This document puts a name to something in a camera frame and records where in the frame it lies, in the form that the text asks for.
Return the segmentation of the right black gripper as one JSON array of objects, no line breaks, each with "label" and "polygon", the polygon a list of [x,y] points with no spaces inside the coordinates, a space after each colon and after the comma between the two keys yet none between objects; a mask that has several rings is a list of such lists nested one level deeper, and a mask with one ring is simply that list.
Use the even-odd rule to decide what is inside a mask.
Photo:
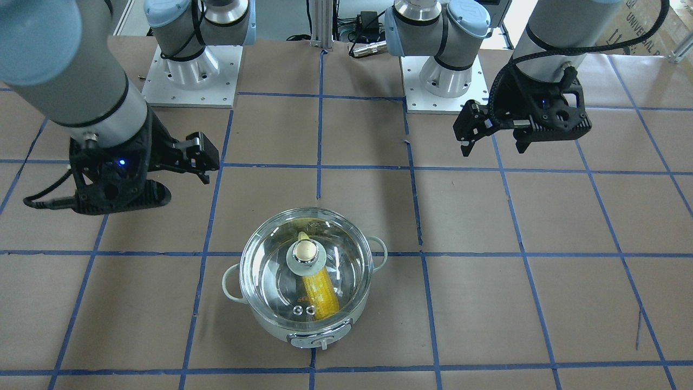
[{"label": "right black gripper", "polygon": [[106,215],[167,205],[171,192],[148,179],[150,171],[194,173],[205,185],[208,171],[220,168],[218,149],[203,132],[176,140],[153,111],[135,135],[117,146],[102,146],[94,133],[69,143],[67,172],[24,204],[34,209],[71,209],[82,215]]}]

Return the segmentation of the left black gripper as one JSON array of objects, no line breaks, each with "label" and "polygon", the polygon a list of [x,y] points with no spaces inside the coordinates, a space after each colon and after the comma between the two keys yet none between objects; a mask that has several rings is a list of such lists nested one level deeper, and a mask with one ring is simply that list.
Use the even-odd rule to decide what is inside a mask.
[{"label": "left black gripper", "polygon": [[496,127],[513,131],[518,153],[535,142],[577,140],[592,128],[578,71],[570,62],[562,65],[558,82],[535,81],[517,65],[503,69],[493,81],[489,103],[487,109],[476,100],[466,101],[453,123],[465,157]]}]

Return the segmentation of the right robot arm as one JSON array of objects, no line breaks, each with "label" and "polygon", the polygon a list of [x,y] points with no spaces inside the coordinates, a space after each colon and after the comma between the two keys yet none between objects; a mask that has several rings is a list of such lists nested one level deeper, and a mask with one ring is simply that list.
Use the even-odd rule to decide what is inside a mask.
[{"label": "right robot arm", "polygon": [[[213,47],[242,47],[257,36],[253,1],[146,1],[158,42],[165,93],[194,92],[232,104],[232,81]],[[69,133],[70,166],[24,204],[105,215],[161,207],[170,190],[151,171],[191,173],[210,182],[218,149],[196,131],[176,140],[107,46],[110,1],[3,1],[2,82]]]}]

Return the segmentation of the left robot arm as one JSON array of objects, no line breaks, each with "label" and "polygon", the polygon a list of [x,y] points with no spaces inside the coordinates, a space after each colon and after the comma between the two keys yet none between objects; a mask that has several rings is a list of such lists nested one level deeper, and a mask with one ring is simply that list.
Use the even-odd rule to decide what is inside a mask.
[{"label": "left robot arm", "polygon": [[[588,53],[646,41],[665,22],[661,1],[651,29],[630,40],[599,46],[597,40],[621,1],[538,1],[509,62],[492,82],[487,104],[468,100],[453,124],[461,153],[478,140],[510,130],[519,153],[530,144],[572,141],[591,130],[578,67]],[[395,1],[384,11],[384,32],[393,56],[427,58],[421,82],[440,97],[465,93],[471,67],[492,17],[476,1]]]}]

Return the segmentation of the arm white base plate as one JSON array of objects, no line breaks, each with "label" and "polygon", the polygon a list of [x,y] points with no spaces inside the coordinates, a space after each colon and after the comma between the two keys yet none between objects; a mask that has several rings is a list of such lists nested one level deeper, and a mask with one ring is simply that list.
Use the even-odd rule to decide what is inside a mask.
[{"label": "arm white base plate", "polygon": [[480,60],[463,71],[443,68],[425,56],[401,57],[407,110],[414,114],[459,114],[465,103],[488,102],[488,88]]},{"label": "arm white base plate", "polygon": [[151,106],[233,108],[243,47],[207,46],[187,62],[154,52],[142,94]]}]

